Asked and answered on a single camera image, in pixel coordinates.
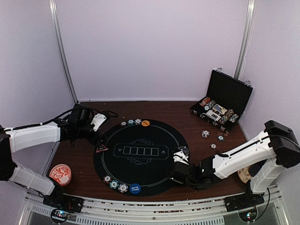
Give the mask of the red triangular all-in marker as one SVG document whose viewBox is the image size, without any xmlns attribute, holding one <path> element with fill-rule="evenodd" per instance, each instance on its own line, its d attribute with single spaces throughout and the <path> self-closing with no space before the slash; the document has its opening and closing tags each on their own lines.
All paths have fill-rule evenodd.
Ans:
<svg viewBox="0 0 300 225">
<path fill-rule="evenodd" d="M 108 150 L 108 148 L 102 144 L 96 148 L 95 153 L 100 153 L 100 152 L 107 151 L 107 150 Z"/>
</svg>

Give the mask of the clear round dealer button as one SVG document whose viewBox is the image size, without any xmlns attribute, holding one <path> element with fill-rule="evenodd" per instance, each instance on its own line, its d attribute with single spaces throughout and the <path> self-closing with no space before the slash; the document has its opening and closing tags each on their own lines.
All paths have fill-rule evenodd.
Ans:
<svg viewBox="0 0 300 225">
<path fill-rule="evenodd" d="M 184 153 L 185 156 L 189 155 L 189 148 L 187 146 L 180 146 L 179 149 Z"/>
</svg>

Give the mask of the yellow big blind button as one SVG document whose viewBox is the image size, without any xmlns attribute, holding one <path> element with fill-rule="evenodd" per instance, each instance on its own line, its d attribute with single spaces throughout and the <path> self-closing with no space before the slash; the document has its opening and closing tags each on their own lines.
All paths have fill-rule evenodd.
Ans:
<svg viewBox="0 0 300 225">
<path fill-rule="evenodd" d="M 143 120 L 143 121 L 141 122 L 141 125 L 142 125 L 143 127 L 148 127 L 148 126 L 150 125 L 150 121 L 149 121 L 149 120 Z"/>
</svg>

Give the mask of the blue small blind button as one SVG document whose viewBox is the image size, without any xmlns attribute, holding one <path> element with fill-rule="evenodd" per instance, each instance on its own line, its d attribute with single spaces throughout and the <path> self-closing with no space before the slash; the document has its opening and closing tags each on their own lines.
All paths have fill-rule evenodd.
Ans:
<svg viewBox="0 0 300 225">
<path fill-rule="evenodd" d="M 141 186 L 137 183 L 134 183 L 134 184 L 130 185 L 129 191 L 130 191 L 130 193 L 136 195 L 136 194 L 140 193 Z"/>
</svg>

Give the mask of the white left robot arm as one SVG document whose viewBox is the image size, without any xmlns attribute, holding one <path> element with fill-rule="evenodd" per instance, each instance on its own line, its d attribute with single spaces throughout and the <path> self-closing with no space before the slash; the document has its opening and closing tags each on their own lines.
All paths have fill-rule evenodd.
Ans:
<svg viewBox="0 0 300 225">
<path fill-rule="evenodd" d="M 2 128 L 0 131 L 0 180 L 11 181 L 49 195 L 49 200 L 57 208 L 67 204 L 67 197 L 55 190 L 54 182 L 31 169 L 13 161 L 12 154 L 45 143 L 87 139 L 95 147 L 99 146 L 100 127 L 109 120 L 108 114 L 98 113 L 92 119 L 80 122 L 55 119 L 23 128 Z"/>
</svg>

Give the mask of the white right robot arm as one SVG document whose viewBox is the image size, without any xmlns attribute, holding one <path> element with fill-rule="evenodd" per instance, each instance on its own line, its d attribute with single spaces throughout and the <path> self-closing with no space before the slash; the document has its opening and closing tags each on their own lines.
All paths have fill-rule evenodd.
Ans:
<svg viewBox="0 0 300 225">
<path fill-rule="evenodd" d="M 240 203 L 250 207 L 284 169 L 300 162 L 300 146 L 293 130 L 274 120 L 264 125 L 265 129 L 252 140 L 225 153 L 217 152 L 198 166 L 190 164 L 188 156 L 177 150 L 170 179 L 193 189 L 208 189 L 238 170 L 264 161 L 250 180 L 250 189 L 240 197 Z"/>
</svg>

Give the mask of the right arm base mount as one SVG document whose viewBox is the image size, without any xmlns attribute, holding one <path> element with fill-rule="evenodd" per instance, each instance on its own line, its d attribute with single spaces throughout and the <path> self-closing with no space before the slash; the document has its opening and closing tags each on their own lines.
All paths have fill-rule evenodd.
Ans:
<svg viewBox="0 0 300 225">
<path fill-rule="evenodd" d="M 224 199 L 227 212 L 237 211 L 241 221 L 252 223 L 258 219 L 257 205 L 264 203 L 264 194 L 253 194 L 247 190 L 243 194 Z"/>
</svg>

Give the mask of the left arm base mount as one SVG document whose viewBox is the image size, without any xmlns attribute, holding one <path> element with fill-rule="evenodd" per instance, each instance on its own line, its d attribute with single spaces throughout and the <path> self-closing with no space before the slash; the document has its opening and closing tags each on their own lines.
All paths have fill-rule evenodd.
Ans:
<svg viewBox="0 0 300 225">
<path fill-rule="evenodd" d="M 50 195 L 39 193 L 43 198 L 43 204 L 53 207 L 50 219 L 56 224 L 65 223 L 72 213 L 82 211 L 84 199 L 64 194 L 61 186 L 55 186 Z"/>
</svg>

